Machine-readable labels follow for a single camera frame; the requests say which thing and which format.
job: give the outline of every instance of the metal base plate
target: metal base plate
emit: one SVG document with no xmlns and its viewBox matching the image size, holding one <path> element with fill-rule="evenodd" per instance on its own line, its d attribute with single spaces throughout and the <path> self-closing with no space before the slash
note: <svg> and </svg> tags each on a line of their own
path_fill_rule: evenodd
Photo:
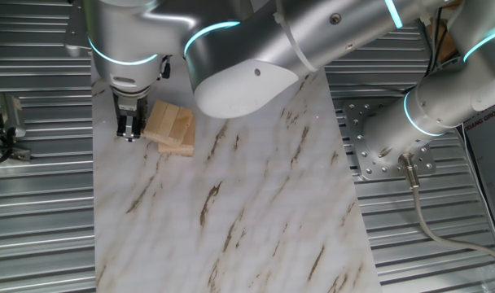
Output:
<svg viewBox="0 0 495 293">
<path fill-rule="evenodd" d="M 354 145 L 357 157 L 358 172 L 363 179 L 380 180 L 405 177 L 401 165 L 385 164 L 367 148 L 363 137 L 363 125 L 366 117 L 381 107 L 390 104 L 390 99 L 358 99 L 344 104 L 344 114 L 347 119 L 348 136 Z M 418 175 L 430 175 L 436 172 L 436 163 L 427 145 L 419 146 L 413 156 Z"/>
</svg>

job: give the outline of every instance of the screw hole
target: screw hole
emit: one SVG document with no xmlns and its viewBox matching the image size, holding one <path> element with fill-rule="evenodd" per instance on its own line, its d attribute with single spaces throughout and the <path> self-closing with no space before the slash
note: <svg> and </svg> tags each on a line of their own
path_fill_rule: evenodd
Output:
<svg viewBox="0 0 495 293">
<path fill-rule="evenodd" d="M 329 18 L 329 22 L 331 22 L 332 25 L 339 24 L 341 20 L 342 20 L 342 16 L 339 15 L 338 13 L 331 15 L 331 17 Z"/>
</svg>

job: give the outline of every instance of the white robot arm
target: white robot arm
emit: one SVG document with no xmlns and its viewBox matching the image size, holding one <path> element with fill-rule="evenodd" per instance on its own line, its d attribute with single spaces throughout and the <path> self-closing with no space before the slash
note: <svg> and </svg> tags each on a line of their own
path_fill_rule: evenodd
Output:
<svg viewBox="0 0 495 293">
<path fill-rule="evenodd" d="M 235 118 L 449 2 L 271 0 L 256 13 L 249 0 L 83 0 L 80 7 L 95 65 L 114 92 L 118 134 L 131 140 L 140 135 L 145 97 L 165 55 L 186 59 L 205 114 Z M 495 103 L 495 0 L 466 0 L 449 34 L 462 62 L 423 79 L 364 121 L 370 155 L 381 163 L 397 165 L 401 155 Z"/>
</svg>

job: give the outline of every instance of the wooden block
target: wooden block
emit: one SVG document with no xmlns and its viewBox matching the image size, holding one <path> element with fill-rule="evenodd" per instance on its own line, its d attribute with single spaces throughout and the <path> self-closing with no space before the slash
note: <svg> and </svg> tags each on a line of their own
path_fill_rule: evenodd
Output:
<svg viewBox="0 0 495 293">
<path fill-rule="evenodd" d="M 154 142 L 179 147 L 192 120 L 190 109 L 157 101 L 142 134 Z"/>
<path fill-rule="evenodd" d="M 168 107 L 168 103 L 163 101 L 156 101 L 151 109 L 150 118 L 148 119 L 147 125 L 144 127 L 144 133 L 154 134 L 157 133 L 157 129 L 159 129 L 160 122 L 163 120 L 164 112 Z"/>
<path fill-rule="evenodd" d="M 193 156 L 193 151 L 195 149 L 195 121 L 195 118 L 191 120 L 190 127 L 188 128 L 188 130 L 186 131 L 186 135 L 182 139 L 181 146 L 171 147 L 163 143 L 159 143 L 159 152 L 188 157 Z"/>
<path fill-rule="evenodd" d="M 193 113 L 190 109 L 180 107 L 179 113 L 175 118 L 175 122 L 173 123 L 172 131 L 169 134 L 169 139 L 174 140 L 175 142 L 181 142 L 184 139 L 186 131 L 188 127 L 190 127 L 190 123 L 193 120 Z"/>
<path fill-rule="evenodd" d="M 196 118 L 193 117 L 193 119 L 190 122 L 190 127 L 186 131 L 186 135 L 182 139 L 182 144 L 181 147 L 195 147 L 195 127 L 196 127 Z"/>
<path fill-rule="evenodd" d="M 173 124 L 175 123 L 175 119 L 177 118 L 178 113 L 179 113 L 179 107 L 172 105 L 172 104 L 168 104 L 168 107 L 166 108 L 166 112 L 164 113 L 163 119 L 160 122 L 159 129 L 157 130 L 157 135 L 159 135 L 162 138 L 168 138 L 169 137 L 169 134 L 172 132 L 172 127 L 173 127 Z M 181 143 L 175 144 L 174 146 L 171 146 L 171 147 L 178 147 L 180 145 L 181 145 Z"/>
</svg>

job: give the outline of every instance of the blue light ring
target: blue light ring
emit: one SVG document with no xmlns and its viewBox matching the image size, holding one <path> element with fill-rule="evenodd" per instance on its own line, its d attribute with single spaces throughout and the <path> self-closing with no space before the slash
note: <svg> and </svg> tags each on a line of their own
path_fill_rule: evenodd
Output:
<svg viewBox="0 0 495 293">
<path fill-rule="evenodd" d="M 495 33 L 493 33 L 492 35 L 490 35 L 489 37 L 485 38 L 483 41 L 479 42 L 477 45 L 473 46 L 471 49 L 469 49 L 468 53 L 465 54 L 465 57 L 463 57 L 462 61 L 463 62 L 466 62 L 468 57 L 470 57 L 470 55 L 472 53 L 474 53 L 477 49 L 479 49 L 482 45 L 486 44 L 487 42 L 490 42 L 492 41 L 493 39 L 495 38 Z"/>
<path fill-rule="evenodd" d="M 206 28 L 203 28 L 199 30 L 196 34 L 191 37 L 188 42 L 186 42 L 186 45 L 184 46 L 184 56 L 186 56 L 186 52 L 188 49 L 190 49 L 191 44 L 193 44 L 199 37 L 202 37 L 206 33 L 210 33 L 214 30 L 220 29 L 220 28 L 231 28 L 234 27 L 235 25 L 240 24 L 239 21 L 226 21 L 218 24 L 212 24 Z"/>
<path fill-rule="evenodd" d="M 417 126 L 414 121 L 412 120 L 412 118 L 410 118 L 410 115 L 409 115 L 409 111 L 407 111 L 407 98 L 409 97 L 409 94 L 408 93 L 406 96 L 405 96 L 405 99 L 403 100 L 403 108 L 405 110 L 405 115 L 407 116 L 407 119 L 410 121 L 410 123 L 417 129 L 419 130 L 419 132 L 421 133 L 424 133 L 426 135 L 429 135 L 429 136 L 434 136 L 434 137 L 438 137 L 438 136 L 441 136 L 443 135 L 444 133 L 442 134 L 433 134 L 433 133 L 428 133 L 427 131 L 421 129 L 419 126 Z"/>
<path fill-rule="evenodd" d="M 394 5 L 394 0 L 385 0 L 385 4 L 387 4 L 396 28 L 403 28 L 403 23 L 401 22 L 400 14 L 397 12 L 396 5 Z"/>
<path fill-rule="evenodd" d="M 101 53 L 95 46 L 94 44 L 92 43 L 92 40 L 90 40 L 90 38 L 88 38 L 88 42 L 90 43 L 90 45 L 92 46 L 92 49 L 94 49 L 94 52 L 97 53 L 99 56 L 103 57 L 104 59 L 112 62 L 112 63 L 115 63 L 115 64 L 119 64 L 119 65 L 125 65 L 125 66 L 133 66 L 133 65 L 141 65 L 141 64 L 145 64 L 145 63 L 148 63 L 150 61 L 152 61 L 153 59 L 157 58 L 157 54 L 154 54 L 146 59 L 143 59 L 143 60 L 139 60 L 139 61 L 119 61 L 119 60 L 115 60 L 115 59 L 112 59 L 108 56 L 106 56 L 105 54 Z"/>
</svg>

